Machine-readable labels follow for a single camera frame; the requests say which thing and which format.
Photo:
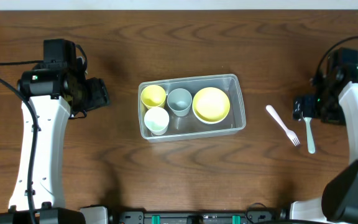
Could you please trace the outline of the pink plastic fork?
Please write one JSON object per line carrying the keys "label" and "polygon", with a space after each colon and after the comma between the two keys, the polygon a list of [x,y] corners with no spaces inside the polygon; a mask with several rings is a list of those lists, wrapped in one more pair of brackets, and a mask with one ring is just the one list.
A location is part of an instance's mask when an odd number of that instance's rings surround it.
{"label": "pink plastic fork", "polygon": [[289,140],[292,142],[294,146],[300,145],[300,141],[295,134],[294,131],[287,128],[285,123],[282,121],[281,117],[278,115],[278,113],[275,111],[272,105],[267,105],[265,107],[267,112],[270,114],[270,116],[278,123],[278,125],[284,130],[285,134],[289,138]]}

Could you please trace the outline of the mint green plastic spoon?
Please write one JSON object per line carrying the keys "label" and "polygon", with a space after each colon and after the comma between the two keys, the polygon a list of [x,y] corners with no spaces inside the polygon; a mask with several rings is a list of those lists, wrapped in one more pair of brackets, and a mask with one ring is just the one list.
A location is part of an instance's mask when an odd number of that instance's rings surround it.
{"label": "mint green plastic spoon", "polygon": [[310,154],[314,154],[316,152],[316,148],[315,148],[315,144],[314,144],[313,133],[312,133],[312,130],[311,130],[311,120],[312,120],[312,118],[304,117],[303,120],[304,120],[304,122],[306,124],[306,137],[307,137],[308,152]]}

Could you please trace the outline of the yellow plastic cup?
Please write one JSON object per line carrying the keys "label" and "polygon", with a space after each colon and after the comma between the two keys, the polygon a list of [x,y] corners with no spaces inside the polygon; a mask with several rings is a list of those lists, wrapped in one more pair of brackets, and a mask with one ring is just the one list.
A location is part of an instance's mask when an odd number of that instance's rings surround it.
{"label": "yellow plastic cup", "polygon": [[141,102],[147,109],[154,107],[165,107],[166,92],[159,85],[149,85],[145,87],[140,95]]}

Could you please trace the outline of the white plastic cup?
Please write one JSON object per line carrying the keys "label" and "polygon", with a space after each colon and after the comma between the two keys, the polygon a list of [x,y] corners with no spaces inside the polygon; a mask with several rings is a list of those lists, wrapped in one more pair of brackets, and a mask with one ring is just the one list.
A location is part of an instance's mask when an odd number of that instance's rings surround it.
{"label": "white plastic cup", "polygon": [[146,127],[154,135],[163,135],[168,129],[170,116],[168,112],[160,107],[153,107],[149,109],[144,116],[144,123]]}

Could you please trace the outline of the grey blue plastic cup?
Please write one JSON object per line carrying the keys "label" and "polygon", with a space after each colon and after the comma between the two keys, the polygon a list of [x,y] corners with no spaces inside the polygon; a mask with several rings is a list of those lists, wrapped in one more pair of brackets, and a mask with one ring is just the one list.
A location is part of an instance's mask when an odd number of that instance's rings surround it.
{"label": "grey blue plastic cup", "polygon": [[179,117],[186,116],[192,104],[191,93],[184,88],[177,88],[168,94],[168,107]]}

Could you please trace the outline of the clear plastic container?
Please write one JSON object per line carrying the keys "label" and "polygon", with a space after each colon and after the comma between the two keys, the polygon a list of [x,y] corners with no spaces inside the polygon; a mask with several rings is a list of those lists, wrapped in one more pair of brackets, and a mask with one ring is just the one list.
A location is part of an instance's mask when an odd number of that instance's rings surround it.
{"label": "clear plastic container", "polygon": [[[156,135],[145,125],[147,108],[141,101],[141,93],[150,85],[162,87],[166,94],[183,88],[195,96],[203,88],[214,87],[222,90],[229,98],[230,108],[227,116],[216,124],[207,124],[198,119],[194,107],[185,116],[177,116],[168,105],[164,109],[169,114],[167,131]],[[143,82],[138,89],[138,117],[141,136],[148,142],[181,141],[187,139],[210,138],[236,134],[246,126],[246,111],[239,80],[235,74],[219,74],[198,77],[184,77]]]}

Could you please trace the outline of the yellow plastic bowl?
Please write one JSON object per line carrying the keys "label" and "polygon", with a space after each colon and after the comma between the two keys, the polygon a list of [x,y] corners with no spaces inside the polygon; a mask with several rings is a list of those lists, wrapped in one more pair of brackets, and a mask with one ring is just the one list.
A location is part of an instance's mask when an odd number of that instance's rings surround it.
{"label": "yellow plastic bowl", "polygon": [[215,87],[206,87],[196,93],[192,109],[202,118],[212,121],[229,114],[231,102],[229,97]]}

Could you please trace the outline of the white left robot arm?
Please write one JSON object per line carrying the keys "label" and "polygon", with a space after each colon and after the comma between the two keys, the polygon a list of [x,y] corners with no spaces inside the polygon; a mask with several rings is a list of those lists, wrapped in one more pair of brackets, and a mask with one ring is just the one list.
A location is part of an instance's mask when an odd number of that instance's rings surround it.
{"label": "white left robot arm", "polygon": [[83,72],[40,69],[24,72],[18,90],[24,97],[21,161],[0,223],[108,223],[104,206],[67,209],[62,183],[67,122],[77,113],[108,105],[103,80],[87,79]]}

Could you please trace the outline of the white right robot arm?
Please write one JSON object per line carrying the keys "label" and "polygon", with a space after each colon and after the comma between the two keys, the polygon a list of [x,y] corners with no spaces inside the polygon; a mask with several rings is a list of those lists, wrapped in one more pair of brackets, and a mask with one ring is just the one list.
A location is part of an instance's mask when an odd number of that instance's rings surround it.
{"label": "white right robot arm", "polygon": [[315,80],[316,94],[296,99],[293,117],[345,125],[349,166],[330,181],[320,198],[293,202],[288,216],[291,220],[358,223],[358,66],[337,66]]}

